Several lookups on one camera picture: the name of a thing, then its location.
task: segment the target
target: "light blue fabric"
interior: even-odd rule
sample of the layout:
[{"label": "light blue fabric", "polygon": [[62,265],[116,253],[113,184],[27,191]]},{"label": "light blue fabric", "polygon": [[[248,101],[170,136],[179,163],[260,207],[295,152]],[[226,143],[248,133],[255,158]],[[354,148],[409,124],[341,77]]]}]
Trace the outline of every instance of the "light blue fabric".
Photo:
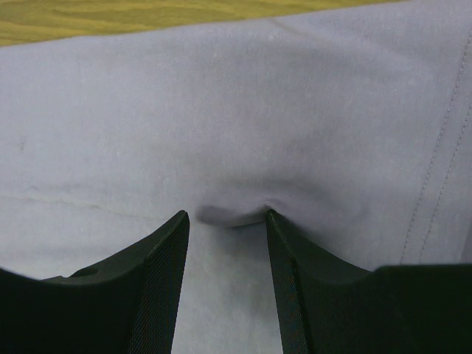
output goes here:
[{"label": "light blue fabric", "polygon": [[467,240],[465,241],[464,250],[462,251],[462,263],[472,263],[472,223],[469,228]]},{"label": "light blue fabric", "polygon": [[0,266],[67,276],[185,209],[173,353],[241,354],[282,351],[269,208],[363,268],[466,261],[471,28],[428,0],[1,48]]}]

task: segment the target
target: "yellow surface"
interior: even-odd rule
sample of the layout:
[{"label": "yellow surface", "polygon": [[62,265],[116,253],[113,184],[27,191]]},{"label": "yellow surface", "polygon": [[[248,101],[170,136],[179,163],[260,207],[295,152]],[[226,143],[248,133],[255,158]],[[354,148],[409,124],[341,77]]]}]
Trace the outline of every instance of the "yellow surface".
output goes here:
[{"label": "yellow surface", "polygon": [[0,0],[0,46],[379,2],[386,0]]}]

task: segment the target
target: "black plastic piece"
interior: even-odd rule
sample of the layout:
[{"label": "black plastic piece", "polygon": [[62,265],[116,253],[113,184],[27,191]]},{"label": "black plastic piece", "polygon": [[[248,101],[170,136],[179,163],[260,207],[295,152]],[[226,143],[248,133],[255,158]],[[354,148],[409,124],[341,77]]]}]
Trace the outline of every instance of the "black plastic piece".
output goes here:
[{"label": "black plastic piece", "polygon": [[0,269],[0,353],[169,354],[190,222],[153,234],[68,278]]},{"label": "black plastic piece", "polygon": [[472,353],[472,265],[368,272],[274,211],[267,227],[284,354]]}]

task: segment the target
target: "stitched seam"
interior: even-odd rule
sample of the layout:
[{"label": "stitched seam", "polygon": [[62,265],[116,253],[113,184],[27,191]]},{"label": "stitched seam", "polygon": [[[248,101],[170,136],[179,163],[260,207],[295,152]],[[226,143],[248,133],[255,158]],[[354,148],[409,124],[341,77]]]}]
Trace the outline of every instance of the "stitched seam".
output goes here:
[{"label": "stitched seam", "polygon": [[423,253],[425,251],[426,244],[428,243],[428,238],[429,238],[429,235],[431,234],[431,229],[432,229],[432,226],[433,226],[433,222],[434,222],[434,219],[436,218],[437,210],[439,209],[439,206],[440,206],[440,203],[441,203],[441,200],[442,200],[442,197],[443,197],[444,189],[445,189],[446,184],[448,183],[449,175],[451,174],[452,167],[454,166],[454,160],[456,158],[457,151],[459,151],[459,146],[460,146],[460,143],[462,142],[462,138],[464,136],[465,128],[467,127],[467,123],[468,123],[469,118],[471,117],[471,113],[472,113],[472,103],[469,106],[467,116],[466,116],[465,121],[464,121],[464,125],[462,126],[462,132],[460,134],[459,140],[457,141],[456,150],[454,151],[451,163],[449,164],[448,174],[445,177],[444,184],[442,185],[440,196],[437,199],[437,203],[436,203],[436,206],[435,206],[434,211],[433,211],[433,216],[431,218],[431,222],[429,223],[429,228],[428,228],[428,232],[426,233],[426,238],[423,241],[423,247],[421,248],[421,253],[420,253],[420,262],[421,262],[421,259],[423,257]]},{"label": "stitched seam", "polygon": [[431,169],[433,167],[434,160],[436,159],[437,149],[439,148],[440,143],[441,143],[441,139],[443,138],[445,125],[449,121],[449,116],[451,114],[451,109],[452,109],[452,107],[453,107],[453,105],[456,101],[457,89],[459,88],[459,82],[460,82],[460,79],[462,78],[462,73],[464,72],[465,61],[467,59],[468,48],[471,45],[471,42],[472,42],[472,28],[469,32],[467,43],[466,43],[465,48],[464,48],[464,54],[462,55],[462,63],[461,63],[461,66],[460,66],[459,74],[457,75],[456,85],[455,85],[454,90],[452,92],[452,98],[451,98],[451,101],[449,103],[448,110],[446,111],[444,122],[442,122],[440,135],[437,138],[436,146],[434,146],[433,156],[431,157],[431,161],[429,163],[428,171],[426,172],[426,177],[425,177],[425,179],[423,181],[423,185],[421,187],[420,197],[418,198],[416,206],[414,207],[413,216],[412,216],[412,219],[410,220],[410,223],[409,223],[409,226],[408,226],[408,231],[406,232],[405,244],[403,246],[403,251],[402,251],[402,254],[401,254],[401,258],[400,258],[400,264],[403,262],[403,259],[405,257],[405,252],[406,252],[406,249],[408,247],[408,243],[409,243],[410,236],[411,236],[411,233],[412,233],[412,228],[413,228],[414,222],[416,221],[416,215],[418,213],[418,209],[420,208],[421,201],[423,200],[424,191],[425,191],[426,185],[429,181],[429,176],[431,175]]},{"label": "stitched seam", "polygon": [[143,215],[143,214],[133,214],[130,212],[118,210],[117,208],[112,209],[107,206],[99,205],[99,204],[91,204],[87,201],[71,201],[71,200],[63,200],[62,198],[50,198],[47,199],[46,196],[31,196],[31,195],[5,195],[5,194],[0,194],[0,199],[5,198],[5,199],[16,199],[18,201],[29,201],[29,202],[38,202],[38,203],[45,203],[45,204],[65,204],[77,208],[84,208],[84,209],[100,209],[105,212],[110,212],[113,214],[117,215],[122,215],[122,216],[131,216],[133,218],[145,218],[149,220],[156,220],[151,215]]}]

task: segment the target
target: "cloth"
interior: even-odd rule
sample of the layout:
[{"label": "cloth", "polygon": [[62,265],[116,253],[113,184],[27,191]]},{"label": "cloth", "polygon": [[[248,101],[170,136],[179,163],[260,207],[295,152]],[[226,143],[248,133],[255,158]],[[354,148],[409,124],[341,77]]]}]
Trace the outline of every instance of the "cloth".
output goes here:
[{"label": "cloth", "polygon": [[173,353],[281,353],[268,208],[362,268],[463,257],[471,27],[429,0],[1,48],[0,266],[68,276],[185,209]]}]

